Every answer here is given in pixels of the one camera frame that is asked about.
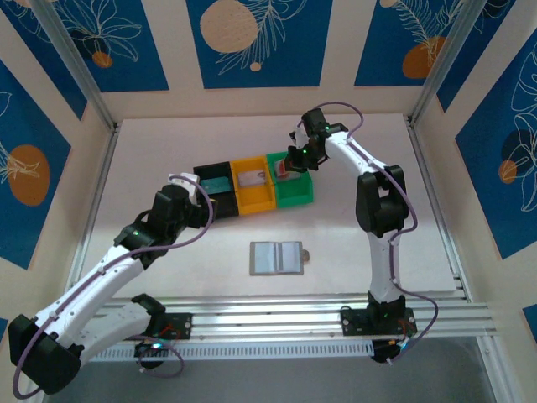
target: wall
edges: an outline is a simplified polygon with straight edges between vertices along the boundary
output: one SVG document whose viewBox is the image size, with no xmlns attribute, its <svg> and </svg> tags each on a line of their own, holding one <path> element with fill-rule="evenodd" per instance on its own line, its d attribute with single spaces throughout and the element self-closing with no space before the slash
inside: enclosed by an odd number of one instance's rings
<svg viewBox="0 0 537 403">
<path fill-rule="evenodd" d="M 118 119 L 298 114 L 330 100 L 356 103 L 368 113 L 409 113 L 420 86 L 353 85 L 375 4 L 333 1 L 319 87 L 204 90 L 186 3 L 144 0 L 169 91 L 111 92 L 104 98 Z"/>
<path fill-rule="evenodd" d="M 434 100 L 417 128 L 474 298 L 492 308 L 528 401 L 537 395 L 537 346 L 521 310 L 537 298 L 537 243 L 501 259 L 455 137 L 535 28 L 537 3 L 518 0 L 446 113 Z"/>
<path fill-rule="evenodd" d="M 90 107 L 79 121 L 1 13 L 0 37 L 0 60 L 71 146 L 29 268 L 24 270 L 0 259 L 0 317 L 11 320 L 19 313 L 31 317 L 63 293 L 109 137 Z M 15 400 L 11 392 L 14 367 L 8 350 L 6 334 L 0 345 L 2 402 Z M 25 387 L 22 381 L 21 391 Z"/>
</svg>

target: metal frame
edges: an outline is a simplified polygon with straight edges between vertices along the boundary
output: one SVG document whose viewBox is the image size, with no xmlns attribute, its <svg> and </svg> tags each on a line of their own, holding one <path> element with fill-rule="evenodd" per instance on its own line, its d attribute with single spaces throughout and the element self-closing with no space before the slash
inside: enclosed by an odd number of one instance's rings
<svg viewBox="0 0 537 403">
<path fill-rule="evenodd" d="M 38 19 L 43 31 L 50 39 L 50 43 L 58 52 L 67 70 L 75 79 L 76 84 L 81 89 L 84 97 L 95 108 L 97 115 L 108 127 L 110 133 L 113 132 L 116 124 L 112 118 L 107 104 L 101 97 L 101 91 L 95 83 L 93 76 L 87 68 L 86 62 L 82 59 L 80 52 L 70 38 L 67 29 L 61 22 L 60 16 L 54 7 L 45 0 L 28 0 L 32 8 L 32 13 Z"/>
<path fill-rule="evenodd" d="M 93 200 L 91 201 L 90 212 L 86 220 L 86 225 L 84 227 L 84 232 L 82 233 L 81 241 L 79 242 L 75 251 L 75 257 L 73 258 L 73 263 L 69 270 L 69 277 L 67 278 L 67 282 L 65 283 L 64 292 L 67 292 L 81 278 L 87 248 L 90 244 L 91 233 L 93 232 L 93 227 L 97 218 L 97 212 L 99 211 L 99 205 L 101 204 L 104 186 L 107 183 L 108 172 L 110 171 L 110 165 L 112 164 L 114 151 L 116 150 L 119 129 L 120 126 L 117 126 L 117 128 L 112 134 L 112 137 L 108 141 L 107 151 L 104 155 L 104 158 L 102 159 L 101 172 L 99 173 L 95 191 L 93 192 Z"/>
<path fill-rule="evenodd" d="M 457 284 L 457 290 L 452 293 L 427 294 L 438 301 L 441 310 L 438 322 L 426 337 L 476 337 L 498 401 L 518 402 L 521 401 L 521 394 L 513 371 L 509 367 L 507 355 L 498 340 L 497 330 L 487 305 L 473 301 L 460 256 L 435 193 L 434 178 L 431 177 L 427 168 L 428 164 L 422 152 L 419 133 L 415 131 L 416 123 L 435 97 L 486 1 L 476 0 L 465 4 L 461 15 L 453 24 L 446 45 L 443 46 L 425 81 L 423 91 L 407 123 L 409 137 Z M 83 238 L 70 269 L 65 288 L 68 290 L 81 277 L 84 258 L 117 143 L 118 131 L 98 86 L 54 8 L 45 0 L 29 0 L 29 4 L 88 102 L 96 109 L 100 119 L 112 133 L 102 162 L 102 170 L 96 184 Z M 328 357 L 334 356 L 333 354 L 358 356 L 369 353 L 367 345 L 371 338 L 344 338 L 339 323 L 341 306 L 364 308 L 368 301 L 365 295 L 164 298 L 160 300 L 168 311 L 189 311 L 195 314 L 192 339 L 188 342 L 181 342 L 180 346 L 184 350 L 183 354 L 186 359 L 206 359 L 206 357 L 211 357 L 211 359 L 259 357 L 271 359 L 296 358 L 308 356 L 308 354 Z M 97 313 L 97 316 L 105 315 L 126 302 L 122 299 L 113 299 Z M 430 304 L 410 298 L 409 306 L 414 309 L 418 327 L 425 327 L 433 314 Z M 129 353 L 133 351 L 132 346 L 132 343 L 118 344 L 99 354 L 96 360 L 133 359 Z M 35 385 L 30 383 L 28 391 L 34 387 Z M 43 399 L 44 395 L 41 393 L 31 401 L 38 402 Z"/>
<path fill-rule="evenodd" d="M 410 114 L 412 125 L 416 125 L 419 122 L 421 115 L 436 96 L 485 4 L 487 4 L 487 0 L 465 2 L 461 13 L 447 35 L 444 46 L 442 46 L 440 53 L 436 57 L 435 64 L 425 79 L 420 97 L 412 109 Z"/>
</svg>

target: gray floor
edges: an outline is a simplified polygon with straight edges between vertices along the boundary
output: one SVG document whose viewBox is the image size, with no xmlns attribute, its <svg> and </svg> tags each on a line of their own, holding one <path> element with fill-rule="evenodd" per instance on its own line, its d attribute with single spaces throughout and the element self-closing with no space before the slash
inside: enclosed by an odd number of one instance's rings
<svg viewBox="0 0 537 403">
<path fill-rule="evenodd" d="M 167 363 L 161 370 L 171 371 Z M 493 402 L 473 338 L 426 339 L 393 367 L 369 358 L 190 361 L 178 379 L 88 364 L 48 403 Z"/>
</svg>

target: cable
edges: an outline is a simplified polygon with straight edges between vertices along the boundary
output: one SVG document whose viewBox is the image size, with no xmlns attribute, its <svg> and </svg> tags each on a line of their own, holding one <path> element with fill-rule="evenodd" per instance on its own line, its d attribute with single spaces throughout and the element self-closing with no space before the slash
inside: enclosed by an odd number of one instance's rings
<svg viewBox="0 0 537 403">
<path fill-rule="evenodd" d="M 169 180 L 173 180 L 173 179 L 180 179 L 180 180 L 183 180 L 183 181 L 186 181 L 186 182 L 190 183 L 191 185 L 195 186 L 196 189 L 203 195 L 203 198 L 205 199 L 205 201 L 207 203 L 207 206 L 209 208 L 209 219 L 207 220 L 207 224 L 205 225 L 205 227 L 195 237 L 193 237 L 193 238 L 191 238 L 191 239 L 189 239 L 187 241 L 184 241 L 182 243 L 178 243 L 178 244 L 175 244 L 175 245 L 165 245 L 165 246 L 151 246 L 151 247 L 147 247 L 147 248 L 140 248 L 140 249 L 132 250 L 132 251 L 126 253 L 126 254 L 123 254 L 123 255 L 119 256 L 118 258 L 112 260 L 111 262 L 105 264 L 102 267 L 103 272 L 107 272 L 108 270 L 111 269 L 111 267 L 113 267 L 114 265 L 116 265 L 117 263 L 119 263 L 119 262 L 121 262 L 121 261 L 123 261 L 125 259 L 132 258 L 135 254 L 143 254 L 143 253 L 147 253 L 147 252 L 157 252 L 157 251 L 163 251 L 163 250 L 169 250 L 169 249 L 182 248 L 182 247 L 184 247 L 186 245 L 190 245 L 191 243 L 194 243 L 195 241 L 200 239 L 203 235 L 205 235 L 205 233 L 207 232 L 207 230 L 209 229 L 209 227 L 212 224 L 212 218 L 213 218 L 213 213 L 214 213 L 212 211 L 211 198 L 209 197 L 209 195 L 207 194 L 205 189 L 203 189 L 203 187 L 201 187 L 198 183 L 196 183 L 192 179 L 184 177 L 184 176 L 181 176 L 181 175 L 172 175 L 169 178 Z M 17 399 L 19 399 L 19 400 L 29 399 L 30 397 L 32 397 L 34 395 L 37 395 L 41 391 L 41 388 L 38 388 L 38 389 L 28 393 L 27 395 L 23 395 L 23 394 L 20 393 L 20 390 L 18 389 L 18 382 L 20 380 L 20 375 L 21 375 L 22 370 L 23 370 L 24 362 L 26 361 L 26 358 L 28 357 L 29 352 L 32 350 L 32 348 L 34 347 L 34 345 L 37 342 L 37 340 L 39 339 L 39 337 L 44 333 L 46 328 L 48 326 L 50 326 L 50 324 L 52 322 L 54 322 L 56 319 L 58 319 L 59 314 L 61 314 L 61 312 L 83 290 L 85 290 L 93 281 L 95 281 L 97 278 L 99 278 L 101 276 L 102 276 L 102 273 L 97 271 L 95 274 L 93 274 L 92 276 L 88 277 L 88 279 L 86 281 L 84 281 L 81 285 L 79 285 L 78 288 L 69 297 L 67 297 L 65 299 L 65 301 L 62 304 L 60 304 L 60 306 L 58 306 L 58 308 L 56 308 L 55 311 L 51 311 L 49 313 L 49 318 L 46 321 L 44 321 L 43 325 L 38 329 L 38 331 L 30 339 L 29 343 L 26 345 L 26 348 L 24 349 L 23 353 L 21 354 L 20 359 L 18 360 L 17 368 L 15 369 L 15 374 L 13 376 L 13 394 L 15 395 L 15 397 Z"/>
<path fill-rule="evenodd" d="M 433 325 L 435 324 L 436 322 L 436 319 L 438 318 L 438 311 L 439 311 L 439 307 L 438 307 L 438 304 L 436 303 L 435 300 L 433 300 L 432 298 L 429 298 L 428 296 L 423 296 L 421 294 L 418 294 L 418 293 L 415 293 L 415 292 L 412 292 L 412 291 L 407 291 L 405 290 L 403 287 L 401 287 L 398 283 L 397 283 L 397 280 L 395 279 L 395 256 L 394 256 L 394 242 L 395 240 L 400 237 L 401 235 L 403 235 L 404 233 L 411 233 L 412 231 L 414 231 L 417 227 L 418 227 L 418 216 L 416 214 L 416 211 L 414 209 L 414 207 L 412 206 L 412 202 L 410 201 L 409 197 L 407 196 L 406 192 L 403 190 L 403 188 L 400 186 L 399 183 L 397 183 L 397 181 L 388 173 L 386 172 L 386 170 L 384 170 L 382 167 L 378 166 L 377 164 L 375 164 L 373 161 L 371 161 L 369 159 L 369 157 L 367 157 L 356 145 L 354 145 L 352 142 L 351 142 L 351 139 L 352 139 L 352 135 L 358 131 L 358 129 L 360 129 L 360 127 L 363 125 L 363 114 L 362 112 L 357 108 L 355 107 L 354 105 L 351 105 L 350 103 L 346 103 L 346 102 L 340 102 L 340 101 L 330 101 L 330 102 L 323 102 L 322 104 L 316 106 L 316 107 L 324 107 L 325 105 L 342 105 L 344 107 L 349 107 L 351 108 L 354 112 L 356 112 L 358 114 L 358 116 L 360 117 L 360 123 L 354 127 L 347 135 L 347 144 L 349 145 L 349 147 L 351 147 L 351 149 L 353 149 L 358 155 L 360 155 L 364 160 L 368 161 L 368 164 L 369 166 L 371 166 L 372 168 L 374 168 L 375 170 L 378 170 L 381 174 L 383 174 L 386 179 L 388 179 L 391 184 L 395 187 L 395 189 L 397 190 L 397 192 L 401 195 L 401 197 L 403 197 L 403 200 L 404 202 L 406 203 L 406 205 L 409 207 L 409 211 L 410 211 L 410 215 L 412 216 L 412 226 L 410 228 L 406 228 L 406 229 L 401 229 L 399 230 L 398 232 L 396 232 L 392 238 L 389 240 L 389 270 L 390 270 L 390 280 L 392 281 L 392 283 L 394 284 L 395 288 L 397 288 L 399 291 L 401 291 L 403 294 L 406 294 L 408 296 L 413 296 L 415 298 L 420 298 L 421 300 L 424 300 L 424 301 L 428 301 L 430 302 L 433 307 L 435 308 L 435 314 L 433 315 L 432 319 L 430 320 L 429 324 L 425 327 L 425 329 L 420 333 L 420 335 L 418 337 L 416 337 L 416 339 L 414 340 L 414 342 L 408 346 L 408 348 L 406 348 L 404 350 L 404 352 L 407 352 L 409 351 L 419 340 L 421 340 L 423 338 L 423 336 L 433 327 Z M 401 354 L 399 356 L 397 356 L 395 359 L 392 359 L 392 362 L 395 361 L 396 359 L 399 359 L 401 357 L 401 355 L 403 355 L 403 352 L 401 352 Z"/>
<path fill-rule="evenodd" d="M 145 374 L 149 376 L 153 376 L 154 378 L 170 379 L 170 378 L 174 378 L 176 376 L 181 375 L 181 373 L 183 372 L 183 369 L 185 369 L 185 361 L 183 360 L 183 357 L 181 357 L 181 354 L 179 353 L 179 351 L 175 349 L 172 343 L 168 343 L 165 340 L 161 340 L 160 338 L 152 338 L 150 336 L 132 336 L 128 339 L 129 340 L 149 340 L 150 342 L 160 343 L 164 347 L 166 347 L 169 351 L 171 351 L 173 354 L 175 354 L 175 356 L 179 359 L 180 364 L 181 364 L 180 368 L 177 371 L 175 371 L 173 374 L 161 374 L 157 372 L 148 372 L 144 367 L 142 367 L 143 372 Z M 138 365 L 140 365 L 140 367 L 142 366 L 142 357 L 143 357 L 143 354 L 141 353 L 140 356 L 138 357 Z"/>
</svg>

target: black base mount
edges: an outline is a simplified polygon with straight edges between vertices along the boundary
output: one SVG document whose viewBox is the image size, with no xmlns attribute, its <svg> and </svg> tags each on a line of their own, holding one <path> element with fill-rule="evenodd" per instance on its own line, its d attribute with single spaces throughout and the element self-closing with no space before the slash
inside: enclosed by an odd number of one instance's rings
<svg viewBox="0 0 537 403">
<path fill-rule="evenodd" d="M 399 355 L 401 342 L 418 332 L 414 312 L 405 306 L 404 296 L 383 303 L 376 302 L 371 294 L 368 294 L 368 299 L 368 307 L 365 309 L 341 307 L 341 330 L 343 336 L 388 336 L 373 340 L 373 359 L 385 363 L 387 359 Z"/>
</svg>

